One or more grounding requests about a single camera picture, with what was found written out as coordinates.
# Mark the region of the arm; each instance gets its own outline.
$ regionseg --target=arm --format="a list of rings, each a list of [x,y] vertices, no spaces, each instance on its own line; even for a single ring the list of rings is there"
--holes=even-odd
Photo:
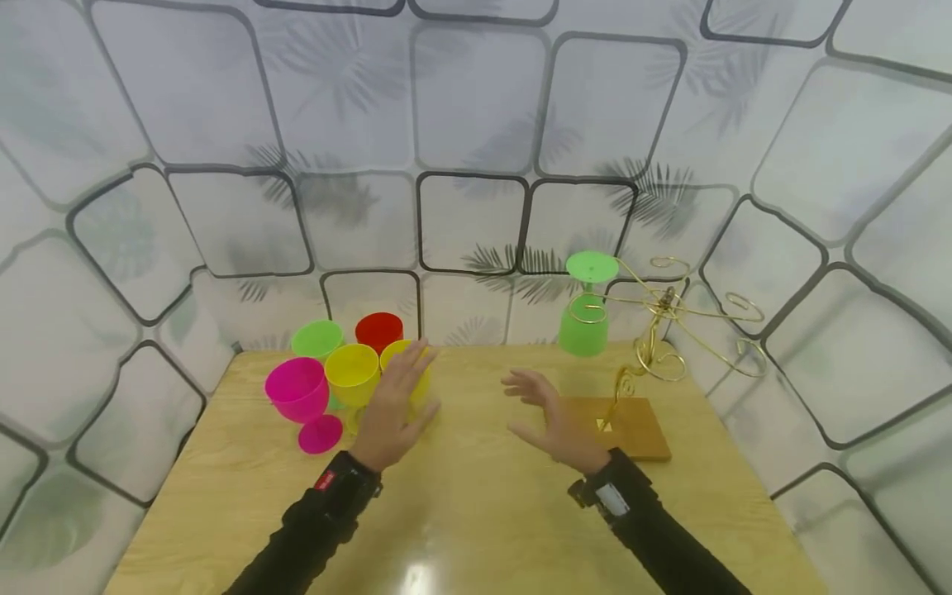
[[[596,436],[577,426],[552,384],[538,372],[512,370],[506,394],[541,407],[545,434],[510,424],[519,438],[585,475],[569,494],[582,506],[597,505],[612,532],[667,595],[749,595],[703,545],[664,510],[648,478],[618,448],[609,454]]]
[[[668,595],[750,595],[750,591],[672,518],[651,481],[618,448],[610,461],[573,491],[596,505],[616,537]]]
[[[281,517],[274,533],[226,595],[303,595],[337,551],[357,530],[357,517],[369,502],[357,489],[338,490],[328,477],[353,472],[365,478],[365,486],[376,487],[380,475],[358,463],[346,451],[340,452],[304,496]]]
[[[410,393],[436,357],[426,339],[390,360],[374,390],[350,451],[339,452],[314,487],[281,518],[281,528],[242,571],[225,595],[304,595],[357,530],[357,517],[376,497],[381,475],[417,443],[440,409],[426,405],[407,423]]]

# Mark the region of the wrist strap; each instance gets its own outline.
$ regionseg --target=wrist strap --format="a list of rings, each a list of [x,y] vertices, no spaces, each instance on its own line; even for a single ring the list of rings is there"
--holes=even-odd
[[[625,516],[659,504],[651,480],[620,448],[608,451],[611,459],[598,472],[575,482],[568,494],[582,508],[597,506],[607,519]]]

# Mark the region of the left hand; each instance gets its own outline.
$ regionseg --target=left hand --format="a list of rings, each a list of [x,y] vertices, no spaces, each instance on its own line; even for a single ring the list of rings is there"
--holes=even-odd
[[[350,456],[375,473],[396,465],[440,410],[440,402],[430,400],[417,419],[407,423],[410,393],[436,359],[436,349],[424,353],[426,346],[426,339],[420,339],[393,356],[364,411]]]

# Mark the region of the gold wire spiral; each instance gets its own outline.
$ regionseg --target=gold wire spiral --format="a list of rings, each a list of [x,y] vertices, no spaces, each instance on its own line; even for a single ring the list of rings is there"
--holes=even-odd
[[[756,370],[751,371],[749,369],[743,369],[737,366],[736,364],[734,364],[734,362],[732,362],[730,359],[724,357],[714,347],[709,345],[707,341],[705,341],[698,335],[694,334],[689,328],[687,328],[684,325],[684,321],[681,320],[681,317],[683,314],[697,314],[699,316],[705,316],[709,318],[721,318],[725,320],[732,320],[735,322],[752,322],[752,323],[762,322],[765,318],[764,313],[751,300],[748,300],[747,298],[743,297],[741,294],[735,293],[733,291],[729,291],[728,293],[724,295],[724,301],[727,304],[730,304],[731,306],[736,307],[737,309],[743,310],[744,312],[751,312],[752,316],[729,314],[729,313],[726,313],[725,311],[705,312],[701,310],[692,309],[683,305],[683,299],[681,297],[681,293],[679,293],[678,291],[674,289],[675,286],[680,286],[683,288],[684,282],[687,280],[687,276],[690,274],[690,271],[691,271],[691,265],[689,263],[681,260],[680,258],[676,258],[674,256],[655,256],[651,258],[648,262],[651,264],[651,266],[655,268],[669,268],[675,265],[681,266],[684,268],[684,270],[681,273],[681,276],[676,281],[671,282],[672,285],[668,286],[667,289],[662,290],[658,288],[653,288],[649,286],[647,283],[645,283],[645,281],[643,281],[642,278],[639,277],[635,273],[635,271],[632,270],[631,267],[629,267],[625,263],[625,261],[623,261],[622,259],[615,258],[615,261],[618,262],[618,264],[622,268],[624,268],[625,271],[639,285],[642,286],[645,292],[651,296],[652,300],[651,301],[647,301],[644,299],[635,300],[631,298],[621,298],[621,297],[615,297],[615,296],[601,294],[601,293],[595,293],[590,290],[590,286],[589,286],[585,288],[585,291],[583,291],[582,293],[576,295],[575,297],[571,299],[571,301],[568,303],[568,313],[573,319],[575,319],[576,321],[580,323],[583,323],[586,325],[597,325],[607,320],[608,310],[605,307],[605,304],[608,301],[611,301],[611,302],[619,302],[619,303],[626,303],[626,304],[636,304],[636,305],[644,307],[645,309],[647,309],[654,315],[651,322],[648,324],[648,327],[645,330],[645,333],[643,334],[643,336],[636,338],[633,343],[633,347],[635,349],[635,356],[641,368],[623,367],[623,370],[619,370],[619,378],[616,379],[616,387],[615,387],[616,403],[617,403],[617,397],[620,394],[620,389],[622,388],[618,385],[618,383],[621,381],[623,376],[622,372],[626,368],[628,368],[628,370],[625,372],[625,374],[630,373],[632,377],[641,376],[641,375],[644,375],[645,373],[648,373],[654,376],[655,378],[658,378],[666,382],[677,382],[683,379],[687,375],[687,362],[684,360],[684,357],[682,357],[680,354],[677,354],[675,352],[668,352],[664,355],[661,355],[660,357],[656,356],[657,346],[659,343],[657,339],[657,330],[662,320],[673,321],[689,337],[694,339],[694,341],[697,342],[698,345],[703,347],[704,350],[711,353],[716,358],[721,360],[724,364],[726,364],[728,367],[730,367],[731,369],[737,372],[740,372],[744,376],[749,376],[751,378],[758,378],[766,374],[766,371],[767,371],[766,354],[764,353],[763,348],[759,344],[757,344],[757,342],[747,339],[745,337],[739,338],[737,340],[737,352],[738,352],[738,355],[741,356],[739,357],[739,361],[746,359],[744,356],[748,354],[748,350],[751,349],[752,347],[753,347],[754,353],[757,354],[756,357],[753,358],[754,366],[756,367]],[[583,318],[578,315],[576,310],[576,302],[585,297],[598,297],[602,299],[602,302],[600,304],[582,304],[583,309],[597,310],[601,313],[600,316],[592,317],[591,319],[589,319],[587,317]],[[680,370],[678,374],[674,374],[674,375],[663,374],[656,369],[656,366],[661,365],[665,360],[668,360],[668,359],[673,359],[680,364]]]

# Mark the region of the yellow cup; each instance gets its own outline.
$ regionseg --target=yellow cup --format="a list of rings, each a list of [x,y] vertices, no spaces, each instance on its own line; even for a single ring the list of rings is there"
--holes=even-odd
[[[363,407],[347,410],[347,417],[344,419],[344,429],[346,429],[347,433],[351,436],[356,436],[358,430],[360,430],[361,420],[364,419],[364,410]]]
[[[386,370],[387,364],[390,363],[390,360],[393,359],[393,356],[397,353],[404,352],[407,347],[410,347],[409,339],[403,339],[401,341],[395,341],[387,346],[384,349],[384,352],[380,354],[380,368]],[[421,357],[429,351],[429,347],[424,349],[424,353],[421,354]],[[410,393],[410,402],[414,407],[419,407],[422,404],[426,403],[426,396],[429,393],[429,367],[424,370],[423,375],[420,376],[420,382],[417,384],[417,387],[413,389],[413,392]]]
[[[344,345],[327,357],[324,373],[338,401],[348,407],[364,407],[380,382],[380,359],[373,347]]]

